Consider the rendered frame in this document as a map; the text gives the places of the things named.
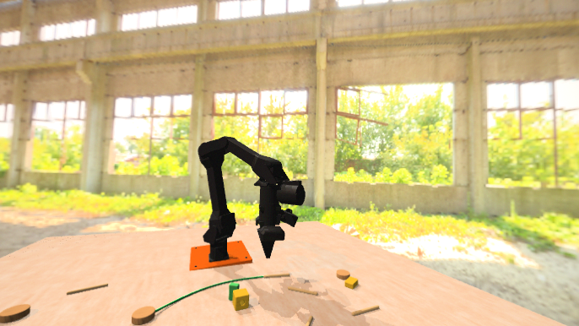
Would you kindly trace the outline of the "small yellow block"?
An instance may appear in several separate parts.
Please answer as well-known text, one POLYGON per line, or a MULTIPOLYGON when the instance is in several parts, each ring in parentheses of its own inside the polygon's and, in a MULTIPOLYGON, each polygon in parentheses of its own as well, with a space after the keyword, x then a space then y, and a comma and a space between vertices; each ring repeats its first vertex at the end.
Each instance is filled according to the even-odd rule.
POLYGON ((354 289, 357 285, 359 284, 359 279, 357 278, 348 278, 345 282, 344 285, 348 288, 354 289))

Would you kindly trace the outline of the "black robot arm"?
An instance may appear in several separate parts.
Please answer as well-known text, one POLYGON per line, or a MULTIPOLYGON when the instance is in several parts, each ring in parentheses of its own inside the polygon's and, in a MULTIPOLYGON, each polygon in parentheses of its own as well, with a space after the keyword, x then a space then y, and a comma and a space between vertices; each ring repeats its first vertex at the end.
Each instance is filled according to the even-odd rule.
MULTIPOLYGON (((227 238, 235 230, 235 213, 227 208, 225 187, 221 166, 225 155, 232 153, 245 161, 252 171, 260 177, 254 186, 260 186, 260 203, 292 204, 301 206, 306 192, 301 180, 290 181, 283 170, 282 163, 274 158, 260 155, 233 137, 201 143, 198 147, 200 162, 206 168, 212 214, 208 220, 208 230, 203 234, 203 242, 209 244, 208 262, 229 260, 227 238), (276 185, 278 184, 278 185, 276 185)), ((292 209, 278 210, 276 221, 295 227, 298 216, 292 209)))

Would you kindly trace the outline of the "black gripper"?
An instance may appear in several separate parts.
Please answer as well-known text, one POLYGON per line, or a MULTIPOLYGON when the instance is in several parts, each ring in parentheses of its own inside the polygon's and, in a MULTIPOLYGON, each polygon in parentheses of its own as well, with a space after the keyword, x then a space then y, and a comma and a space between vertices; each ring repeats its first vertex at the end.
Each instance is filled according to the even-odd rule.
POLYGON ((280 221, 276 221, 280 207, 279 203, 265 204, 259 202, 258 208, 259 216, 256 218, 256 226, 259 224, 260 228, 257 228, 257 233, 266 259, 270 259, 275 241, 285 239, 285 232, 279 226, 280 221))

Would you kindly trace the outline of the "yellow square block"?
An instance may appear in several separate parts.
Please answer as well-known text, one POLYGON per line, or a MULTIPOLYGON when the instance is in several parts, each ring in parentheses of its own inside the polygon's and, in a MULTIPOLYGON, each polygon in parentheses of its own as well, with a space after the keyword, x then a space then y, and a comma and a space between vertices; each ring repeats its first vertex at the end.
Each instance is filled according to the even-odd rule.
POLYGON ((249 307, 249 293, 246 288, 233 290, 232 304, 235 311, 249 307))

